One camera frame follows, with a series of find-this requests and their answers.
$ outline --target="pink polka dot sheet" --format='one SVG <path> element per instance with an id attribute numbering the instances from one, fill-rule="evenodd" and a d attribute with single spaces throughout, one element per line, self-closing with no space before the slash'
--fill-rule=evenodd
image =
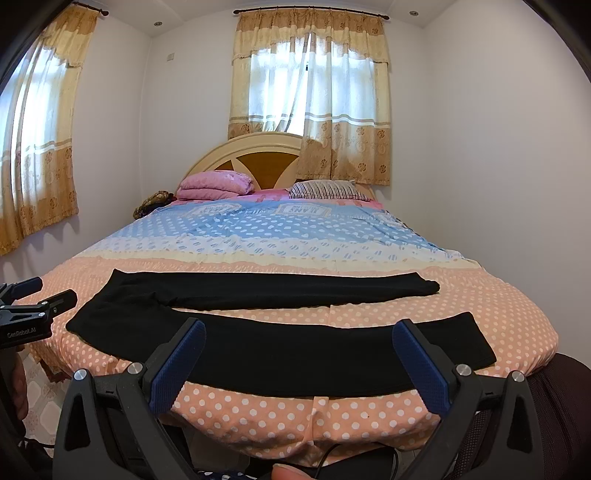
<path id="1" fill-rule="evenodd" d="M 97 253 L 83 252 L 45 275 L 42 292 L 27 298 L 27 302 L 37 302 L 72 288 L 78 294 L 79 308 L 105 285 L 114 268 L 130 273 L 257 272 L 361 277 L 418 271 L 423 278 L 439 282 L 439 294 L 378 304 L 212 313 L 261 322 L 371 328 L 391 325 L 404 318 L 427 322 L 470 311 L 497 358 L 495 365 L 479 373 L 496 377 L 505 377 L 513 369 L 529 374 L 545 365 L 557 349 L 556 332 L 533 302 L 475 262 L 464 259 L 450 259 L 447 264 L 393 262 L 387 268 L 383 263 L 335 265 L 318 262 L 316 268 L 311 268 L 309 265 L 298 266 L 297 261 L 291 265 L 288 262 L 265 262 L 264 257 L 255 255 L 234 262 L 229 262 L 227 255 L 217 258 L 208 255 L 200 262 L 193 258 L 192 261 L 185 258 L 133 258 L 133 252 L 127 256 L 104 258 Z M 58 317 L 52 326 L 53 336 L 33 344 L 36 358 L 70 375 L 79 368 L 87 368 L 94 375 L 123 371 L 128 361 L 99 352 L 66 330 L 66 323 L 75 312 L 76 309 Z M 256 369 L 255 364 L 236 367 Z M 285 375 L 296 367 L 297 359 L 285 359 Z M 339 368 L 338 361 L 334 362 L 333 368 Z M 328 376 L 331 372 L 310 374 Z M 172 412 L 234 450 L 259 458 L 290 458 L 290 461 L 304 466 L 316 465 L 327 448 L 335 443 L 342 446 L 333 451 L 329 463 L 371 450 L 376 447 L 374 442 L 399 449 L 419 448 L 439 422 L 437 416 L 426 410 L 416 390 L 372 398 L 300 399 L 260 397 L 186 382 Z"/>

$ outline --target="white wall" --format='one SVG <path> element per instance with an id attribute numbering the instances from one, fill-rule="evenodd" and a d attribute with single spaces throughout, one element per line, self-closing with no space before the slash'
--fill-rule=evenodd
<path id="1" fill-rule="evenodd" d="M 142 100 L 142 195 L 173 191 L 188 168 L 228 138 L 236 16 L 218 12 L 152 40 Z M 428 160 L 427 44 L 422 29 L 384 22 L 392 61 L 391 187 L 378 197 L 418 231 Z M 174 53 L 174 60 L 166 61 Z"/>
<path id="2" fill-rule="evenodd" d="M 109 16 L 97 22 L 80 75 L 73 125 L 80 213 L 0 257 L 2 281 L 43 275 L 129 223 L 139 193 L 139 113 L 150 39 Z"/>
<path id="3" fill-rule="evenodd" d="M 390 53 L 392 160 L 389 187 L 374 187 L 377 199 L 420 235 L 428 238 L 431 162 L 431 66 L 424 30 L 384 22 Z"/>
<path id="4" fill-rule="evenodd" d="M 459 0 L 426 34 L 430 239 L 521 289 L 591 365 L 591 83 L 521 0 Z"/>

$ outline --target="black leggings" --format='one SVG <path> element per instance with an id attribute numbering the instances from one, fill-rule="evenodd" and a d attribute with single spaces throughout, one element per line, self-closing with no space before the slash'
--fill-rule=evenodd
<path id="1" fill-rule="evenodd" d="M 437 293 L 416 273 L 355 278 L 293 274 L 113 271 L 104 288 L 68 322 L 96 349 L 145 362 L 188 317 L 207 329 L 191 382 L 270 397 L 371 397 L 412 388 L 394 353 L 391 326 L 286 325 L 174 310 L 297 308 L 374 303 Z M 454 363 L 496 361 L 471 313 L 420 323 Z"/>

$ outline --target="curtain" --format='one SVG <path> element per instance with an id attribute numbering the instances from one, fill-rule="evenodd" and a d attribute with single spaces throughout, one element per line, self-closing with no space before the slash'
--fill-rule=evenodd
<path id="1" fill-rule="evenodd" d="M 0 95 L 0 255 L 78 213 L 72 117 L 97 15 L 67 7 L 31 46 Z"/>
<path id="2" fill-rule="evenodd" d="M 298 179 L 389 185 L 388 62 L 378 17 L 314 8 L 244 12 L 228 137 L 300 134 Z"/>

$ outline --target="wooden headboard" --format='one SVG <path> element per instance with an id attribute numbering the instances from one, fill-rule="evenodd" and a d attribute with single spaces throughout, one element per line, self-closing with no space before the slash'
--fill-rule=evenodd
<path id="1" fill-rule="evenodd" d="M 197 160 L 189 175 L 209 170 L 234 170 L 254 180 L 255 190 L 289 189 L 296 181 L 301 136 L 280 132 L 256 132 L 232 138 Z M 375 199 L 368 185 L 356 188 Z"/>

